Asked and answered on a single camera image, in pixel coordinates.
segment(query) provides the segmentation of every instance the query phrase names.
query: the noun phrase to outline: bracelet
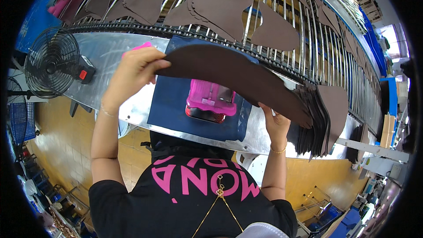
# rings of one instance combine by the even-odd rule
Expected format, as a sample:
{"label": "bracelet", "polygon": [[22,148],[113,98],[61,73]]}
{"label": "bracelet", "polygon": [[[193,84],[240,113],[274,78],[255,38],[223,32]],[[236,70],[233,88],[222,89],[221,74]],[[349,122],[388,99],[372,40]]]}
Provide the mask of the bracelet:
{"label": "bracelet", "polygon": [[277,152],[277,151],[273,150],[273,149],[272,149],[272,145],[270,145],[270,150],[271,150],[272,152],[274,152],[274,153],[283,153],[283,152],[285,152],[285,150],[286,150],[286,147],[287,147],[287,146],[288,146],[288,143],[285,145],[285,148],[283,148],[283,150],[282,150],[282,151]]}
{"label": "bracelet", "polygon": [[100,104],[100,109],[102,110],[102,112],[106,115],[108,115],[109,117],[114,117],[114,115],[109,114],[105,109],[104,109],[104,105],[103,105],[103,99],[102,99],[102,103]]}

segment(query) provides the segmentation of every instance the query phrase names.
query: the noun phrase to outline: red button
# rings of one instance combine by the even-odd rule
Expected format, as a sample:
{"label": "red button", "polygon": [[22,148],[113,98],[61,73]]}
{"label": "red button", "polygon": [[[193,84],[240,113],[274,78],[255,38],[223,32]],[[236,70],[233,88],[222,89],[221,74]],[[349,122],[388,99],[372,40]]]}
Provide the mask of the red button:
{"label": "red button", "polygon": [[86,76],[87,76],[87,71],[82,70],[82,71],[81,71],[81,73],[80,73],[80,78],[81,78],[82,80],[84,80]]}

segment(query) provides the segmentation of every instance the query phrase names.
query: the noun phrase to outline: necklace chain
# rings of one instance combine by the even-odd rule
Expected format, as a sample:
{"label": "necklace chain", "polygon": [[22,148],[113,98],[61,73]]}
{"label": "necklace chain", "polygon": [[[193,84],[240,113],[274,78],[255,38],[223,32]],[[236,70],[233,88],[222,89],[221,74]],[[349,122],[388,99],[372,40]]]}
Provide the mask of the necklace chain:
{"label": "necklace chain", "polygon": [[235,221],[236,221],[236,223],[238,224],[239,228],[241,229],[241,231],[242,231],[242,232],[244,231],[244,230],[242,229],[241,225],[239,224],[238,220],[236,219],[236,217],[235,217],[234,213],[233,213],[233,212],[232,212],[232,210],[230,209],[230,207],[229,207],[228,203],[226,202],[225,197],[223,196],[223,189],[225,188],[225,186],[224,186],[223,184],[221,184],[221,183],[220,183],[220,181],[221,181],[221,179],[223,178],[223,176],[222,176],[222,175],[218,175],[217,177],[218,177],[218,179],[219,179],[219,189],[217,189],[217,190],[216,190],[217,197],[216,197],[216,199],[214,200],[214,202],[213,202],[212,206],[210,207],[209,211],[208,211],[208,212],[206,213],[206,215],[204,216],[204,218],[203,218],[203,220],[201,221],[200,225],[198,225],[197,230],[195,230],[195,233],[192,235],[192,237],[191,237],[191,238],[194,238],[194,236],[197,234],[197,232],[198,232],[198,230],[200,229],[201,225],[203,224],[204,220],[205,220],[205,219],[206,219],[206,217],[209,215],[209,213],[210,213],[210,211],[212,210],[212,208],[213,208],[214,204],[216,203],[216,201],[217,201],[219,198],[223,199],[223,201],[224,201],[224,202],[225,202],[225,204],[226,204],[226,207],[228,207],[228,209],[229,209],[229,211],[230,211],[230,214],[232,214],[232,217],[235,219]]}

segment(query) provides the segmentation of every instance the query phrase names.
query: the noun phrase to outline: conveyor rack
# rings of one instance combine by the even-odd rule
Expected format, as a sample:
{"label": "conveyor rack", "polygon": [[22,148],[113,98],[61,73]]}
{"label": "conveyor rack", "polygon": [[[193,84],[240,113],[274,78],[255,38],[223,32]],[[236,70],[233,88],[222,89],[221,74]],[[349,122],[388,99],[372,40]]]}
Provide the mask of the conveyor rack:
{"label": "conveyor rack", "polygon": [[[262,22],[261,15],[256,11],[258,1],[267,3],[275,12],[292,23],[300,34],[299,49],[280,51],[250,43],[252,33]],[[84,0],[79,9],[85,7],[86,2],[87,0]],[[117,0],[111,0],[109,9],[116,2]],[[131,17],[104,22],[104,15],[102,20],[86,17],[67,26],[67,29],[73,33],[128,32],[169,38],[176,34],[230,46],[256,57],[268,68],[299,83],[308,81],[313,84],[343,87],[348,93],[349,113],[352,117],[360,123],[366,122],[374,135],[381,132],[383,116],[378,96],[376,96],[371,82],[365,77],[363,69],[352,54],[346,52],[343,39],[337,37],[329,26],[321,24],[315,18],[317,7],[314,0],[307,0],[310,9],[302,6],[298,0],[254,0],[252,7],[247,8],[242,16],[246,25],[243,41],[235,43],[230,43],[204,26],[191,24],[171,27],[163,25],[163,20],[169,10],[182,2],[183,0],[164,0],[160,18],[154,26],[140,24]],[[375,72],[372,72],[371,78],[377,79]]]}

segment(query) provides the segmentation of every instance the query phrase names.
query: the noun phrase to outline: black t-shirt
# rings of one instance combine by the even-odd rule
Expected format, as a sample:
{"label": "black t-shirt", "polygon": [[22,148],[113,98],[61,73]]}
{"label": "black t-shirt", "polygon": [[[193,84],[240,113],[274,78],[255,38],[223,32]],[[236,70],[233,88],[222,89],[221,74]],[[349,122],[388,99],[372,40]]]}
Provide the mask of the black t-shirt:
{"label": "black t-shirt", "polygon": [[[89,190],[91,217],[100,238],[191,237],[215,201],[219,180],[224,197],[243,229],[254,222],[270,223],[289,237],[297,234],[291,204],[269,201],[250,174],[223,159],[168,156],[151,164],[135,188],[113,180]],[[241,233],[219,198],[195,237],[235,237]]]}

